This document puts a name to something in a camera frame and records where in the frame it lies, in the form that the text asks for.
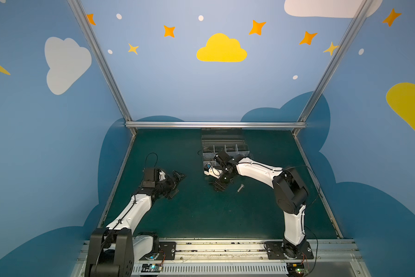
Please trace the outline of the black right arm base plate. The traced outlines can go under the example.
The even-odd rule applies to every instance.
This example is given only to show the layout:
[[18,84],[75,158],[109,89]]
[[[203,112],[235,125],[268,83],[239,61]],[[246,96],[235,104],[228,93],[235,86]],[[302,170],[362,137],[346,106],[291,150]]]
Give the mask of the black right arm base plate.
[[312,247],[307,241],[294,245],[286,240],[266,241],[264,247],[269,260],[303,260],[314,259]]

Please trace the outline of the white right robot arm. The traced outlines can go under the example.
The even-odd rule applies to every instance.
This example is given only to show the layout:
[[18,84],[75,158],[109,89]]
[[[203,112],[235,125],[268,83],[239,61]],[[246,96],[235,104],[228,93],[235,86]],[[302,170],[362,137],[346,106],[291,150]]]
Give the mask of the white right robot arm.
[[204,173],[215,178],[215,190],[225,190],[237,175],[269,186],[274,191],[277,205],[284,213],[285,245],[298,247],[306,241],[304,216],[309,189],[296,169],[265,165],[243,155],[232,157],[225,151],[215,154],[214,161],[215,166],[211,163],[204,166]]

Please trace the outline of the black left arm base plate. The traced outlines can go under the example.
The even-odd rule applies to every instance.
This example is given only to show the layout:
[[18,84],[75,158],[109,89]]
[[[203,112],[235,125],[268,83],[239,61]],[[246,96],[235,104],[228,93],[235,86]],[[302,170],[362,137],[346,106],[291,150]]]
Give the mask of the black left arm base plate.
[[174,260],[176,256],[176,242],[159,242],[153,246],[153,250],[144,255],[140,260],[158,261]]

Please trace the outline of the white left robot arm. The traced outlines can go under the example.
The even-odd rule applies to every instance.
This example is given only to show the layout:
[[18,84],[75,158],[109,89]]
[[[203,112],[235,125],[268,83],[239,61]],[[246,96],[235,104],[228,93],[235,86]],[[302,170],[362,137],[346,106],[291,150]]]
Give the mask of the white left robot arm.
[[86,277],[130,277],[133,265],[144,256],[160,254],[159,239],[154,233],[133,236],[135,229],[156,200],[172,199],[186,175],[171,174],[157,167],[146,168],[138,189],[120,214],[106,227],[97,228],[90,237]]

